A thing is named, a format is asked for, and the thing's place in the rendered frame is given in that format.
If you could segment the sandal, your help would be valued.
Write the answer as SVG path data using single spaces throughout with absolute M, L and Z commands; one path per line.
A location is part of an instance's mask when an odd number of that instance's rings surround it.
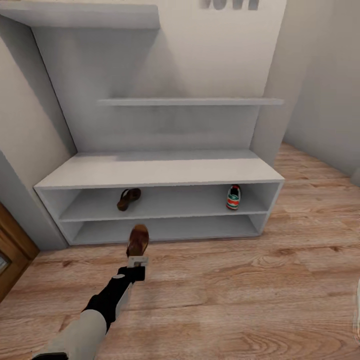
M 137 224 L 130 234 L 129 247 L 126 249 L 128 257 L 142 256 L 149 244 L 149 231 L 144 224 Z
M 117 208 L 124 212 L 129 207 L 130 202 L 137 201 L 140 197 L 141 190 L 139 188 L 126 189 L 120 197 L 120 202 L 117 203 Z

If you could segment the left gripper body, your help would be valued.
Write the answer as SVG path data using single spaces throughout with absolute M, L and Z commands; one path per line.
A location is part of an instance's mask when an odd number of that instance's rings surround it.
M 146 272 L 145 272 L 145 266 L 136 265 L 133 268 L 126 268 L 121 267 L 118 272 L 119 273 L 125 273 L 125 272 L 131 272 L 134 276 L 134 282 L 135 281 L 144 281 L 146 278 Z

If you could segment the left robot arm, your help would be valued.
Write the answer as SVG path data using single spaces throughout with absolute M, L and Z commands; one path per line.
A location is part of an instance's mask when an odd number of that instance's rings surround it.
M 127 257 L 127 266 L 118 270 L 108 286 L 95 294 L 84 311 L 29 360 L 94 360 L 111 323 L 129 300 L 134 282 L 145 280 L 146 267 L 141 264 L 149 261 L 146 255 Z

